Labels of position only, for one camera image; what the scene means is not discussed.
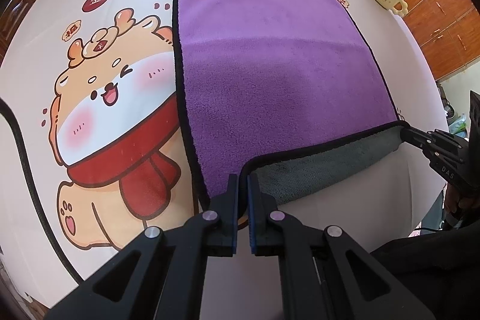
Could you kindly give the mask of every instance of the pink cheek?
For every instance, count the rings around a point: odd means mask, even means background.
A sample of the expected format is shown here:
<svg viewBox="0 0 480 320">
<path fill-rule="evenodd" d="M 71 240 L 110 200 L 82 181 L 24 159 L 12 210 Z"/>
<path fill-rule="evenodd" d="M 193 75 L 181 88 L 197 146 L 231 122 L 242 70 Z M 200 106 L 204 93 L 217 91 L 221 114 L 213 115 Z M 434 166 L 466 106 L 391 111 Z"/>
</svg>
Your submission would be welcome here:
<svg viewBox="0 0 480 320">
<path fill-rule="evenodd" d="M 160 59 L 151 59 L 137 67 L 134 72 L 135 84 L 139 90 L 149 90 L 159 84 L 171 83 L 175 75 L 173 62 Z"/>
<path fill-rule="evenodd" d="M 93 131 L 93 113 L 88 107 L 75 110 L 74 115 L 63 125 L 66 127 L 66 144 L 77 148 L 86 143 Z"/>
</svg>

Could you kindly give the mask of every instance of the mug handle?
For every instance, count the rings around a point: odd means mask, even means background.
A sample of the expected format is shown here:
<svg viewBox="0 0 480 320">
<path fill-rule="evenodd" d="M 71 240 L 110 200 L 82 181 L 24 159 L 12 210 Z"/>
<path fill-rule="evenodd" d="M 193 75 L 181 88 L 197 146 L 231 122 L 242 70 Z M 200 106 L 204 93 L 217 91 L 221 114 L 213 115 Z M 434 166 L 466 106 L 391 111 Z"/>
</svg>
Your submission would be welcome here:
<svg viewBox="0 0 480 320">
<path fill-rule="evenodd" d="M 400 16 L 400 17 L 404 17 L 407 15 L 407 13 L 409 12 L 409 5 L 404 1 L 404 0 L 400 0 L 400 4 L 402 5 L 402 9 L 401 10 L 397 10 L 395 8 L 395 6 L 392 7 L 392 12 L 396 15 L 396 16 Z"/>
</svg>

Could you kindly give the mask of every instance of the black towel edge trim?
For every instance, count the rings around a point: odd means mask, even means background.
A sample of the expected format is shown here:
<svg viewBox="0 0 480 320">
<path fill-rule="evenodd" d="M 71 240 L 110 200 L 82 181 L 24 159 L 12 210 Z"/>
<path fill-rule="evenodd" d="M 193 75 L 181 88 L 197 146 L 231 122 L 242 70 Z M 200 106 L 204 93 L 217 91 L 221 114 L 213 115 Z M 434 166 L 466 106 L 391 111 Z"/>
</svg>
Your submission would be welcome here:
<svg viewBox="0 0 480 320">
<path fill-rule="evenodd" d="M 383 129 L 383 130 L 386 130 L 386 129 L 389 128 L 389 125 L 391 125 L 391 124 L 399 124 L 399 125 L 403 124 L 403 126 L 410 127 L 410 125 L 407 122 L 400 120 L 400 117 L 399 117 L 398 112 L 397 112 L 397 107 L 395 106 L 392 95 L 391 95 L 390 90 L 388 88 L 388 85 L 385 81 L 385 77 L 383 76 L 382 70 L 380 69 L 380 66 L 378 65 L 377 59 L 375 58 L 374 51 L 372 50 L 372 48 L 370 47 L 370 45 L 366 41 L 365 37 L 363 36 L 362 32 L 358 28 L 357 24 L 353 20 L 352 16 L 348 12 L 348 10 L 346 8 L 344 8 L 344 9 L 345 9 L 346 14 L 348 15 L 348 17 L 352 21 L 353 25 L 357 29 L 358 33 L 360 34 L 361 38 L 363 39 L 363 42 L 365 43 L 365 45 L 367 45 L 368 49 L 370 50 L 371 57 L 373 58 L 373 60 L 375 62 L 375 65 L 377 66 L 378 72 L 380 73 L 380 76 L 381 76 L 382 81 L 383 81 L 383 85 L 385 86 L 385 88 L 387 90 L 388 97 L 390 98 L 390 103 L 392 104 L 393 112 L 395 113 L 395 117 L 397 118 L 397 121 L 395 121 L 393 123 L 384 124 L 384 125 L 381 125 L 379 127 L 372 128 L 372 129 L 367 129 L 366 131 L 359 132 L 359 133 L 353 134 L 351 136 L 356 136 L 356 137 L 359 137 L 359 139 L 361 139 L 362 137 L 366 137 L 365 135 L 362 136 L 362 134 L 368 133 L 368 132 L 370 132 L 374 129 L 382 128 L 382 127 L 385 127 L 385 126 L 386 126 L 386 128 Z M 196 188 L 196 191 L 197 191 L 198 199 L 200 201 L 200 205 L 202 206 L 203 210 L 207 210 L 209 205 L 210 205 L 210 196 L 208 195 L 208 190 L 207 190 L 207 187 L 205 185 L 205 179 L 203 178 L 202 167 L 201 167 L 201 165 L 198 161 L 198 155 L 197 155 L 197 152 L 196 152 L 195 143 L 193 141 L 194 138 L 191 134 L 190 122 L 188 120 L 187 102 L 186 102 L 186 97 L 185 97 L 185 84 L 184 84 L 184 76 L 183 76 L 183 55 L 182 55 L 182 47 L 181 47 L 182 44 L 181 44 L 181 41 L 180 41 L 179 30 L 178 30 L 178 23 L 179 23 L 178 12 L 179 12 L 178 11 L 178 0 L 173 0 L 173 2 L 172 2 L 172 33 L 173 33 L 173 52 L 174 52 L 174 57 L 175 57 L 175 83 L 176 83 L 176 90 L 177 90 L 177 110 L 178 110 L 178 116 L 179 116 L 178 119 L 179 119 L 179 123 L 180 123 L 180 129 L 181 129 L 181 133 L 182 133 L 183 143 L 184 143 L 184 146 L 185 146 L 185 153 L 186 153 L 188 164 L 189 164 L 190 170 L 191 170 L 191 178 L 192 178 L 193 183 L 195 183 L 195 188 Z M 342 141 L 344 139 L 345 138 L 337 139 L 337 140 L 333 140 L 333 141 L 338 142 L 338 141 Z M 348 144 L 349 142 L 352 142 L 352 141 L 355 141 L 355 139 L 352 139 L 351 141 L 347 141 L 347 142 L 345 142 L 345 144 Z M 319 144 L 319 145 L 300 148 L 300 150 L 304 150 L 305 148 L 318 148 L 318 147 L 321 147 L 321 146 L 328 145 L 329 143 L 332 143 L 332 141 L 329 141 L 329 142 L 323 143 L 323 144 Z M 298 151 L 298 150 L 275 152 L 274 154 L 277 154 L 277 153 L 282 154 L 282 153 L 291 153 L 292 152 L 292 154 L 294 155 L 296 153 L 296 151 Z M 242 167 L 241 172 L 239 174 L 239 180 L 238 180 L 239 181 L 239 183 L 238 183 L 238 185 L 239 185 L 238 186 L 238 192 L 239 192 L 238 193 L 238 203 L 239 203 L 238 204 L 238 206 L 239 206 L 238 207 L 238 216 L 242 216 L 244 214 L 244 212 L 246 211 L 246 208 L 247 208 L 246 182 L 247 182 L 247 176 L 248 175 L 244 174 L 244 170 L 245 170 L 246 166 L 250 162 L 252 162 L 252 160 L 255 161 L 255 159 L 257 159 L 257 158 L 262 158 L 262 157 L 266 157 L 266 156 L 269 156 L 269 155 L 273 155 L 273 154 L 261 155 L 261 156 L 257 156 L 255 158 L 252 158 L 246 164 L 244 164 L 244 166 Z"/>
<path fill-rule="evenodd" d="M 197 151 L 195 149 L 194 138 L 191 135 L 190 122 L 188 120 L 187 100 L 185 97 L 185 79 L 183 77 L 183 55 L 182 43 L 178 30 L 179 15 L 178 0 L 172 2 L 172 34 L 173 34 L 173 54 L 175 57 L 175 84 L 177 91 L 177 112 L 180 131 L 182 134 L 185 153 L 188 165 L 191 171 L 192 191 L 195 191 L 202 209 L 208 210 L 210 207 L 210 197 L 203 178 L 202 168 L 198 161 Z"/>
</svg>

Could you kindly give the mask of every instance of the orange antler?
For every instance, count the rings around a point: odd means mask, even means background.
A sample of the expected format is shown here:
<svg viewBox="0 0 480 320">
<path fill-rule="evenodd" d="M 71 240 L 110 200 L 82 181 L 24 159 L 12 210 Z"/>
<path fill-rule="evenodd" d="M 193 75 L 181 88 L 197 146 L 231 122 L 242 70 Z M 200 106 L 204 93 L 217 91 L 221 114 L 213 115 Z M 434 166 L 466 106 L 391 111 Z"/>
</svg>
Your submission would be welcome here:
<svg viewBox="0 0 480 320">
<path fill-rule="evenodd" d="M 82 39 L 76 39 L 73 43 L 71 43 L 70 48 L 68 49 L 68 58 L 70 59 L 68 68 L 75 68 L 84 60 L 82 50 Z"/>
<path fill-rule="evenodd" d="M 115 16 L 115 26 L 119 29 L 118 35 L 121 36 L 135 24 L 134 10 L 131 8 L 120 10 Z"/>
</svg>

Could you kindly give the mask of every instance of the red scarf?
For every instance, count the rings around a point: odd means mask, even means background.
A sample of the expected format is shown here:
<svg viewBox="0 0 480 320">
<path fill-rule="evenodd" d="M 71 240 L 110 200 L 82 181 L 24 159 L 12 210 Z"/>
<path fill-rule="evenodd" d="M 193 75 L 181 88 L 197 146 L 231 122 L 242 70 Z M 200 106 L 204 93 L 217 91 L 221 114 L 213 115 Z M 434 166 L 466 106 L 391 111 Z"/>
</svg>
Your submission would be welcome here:
<svg viewBox="0 0 480 320">
<path fill-rule="evenodd" d="M 158 216 L 180 178 L 178 164 L 159 149 L 179 128 L 176 94 L 121 138 L 67 167 L 79 186 L 93 188 L 119 181 L 128 210 L 141 220 Z"/>
</svg>

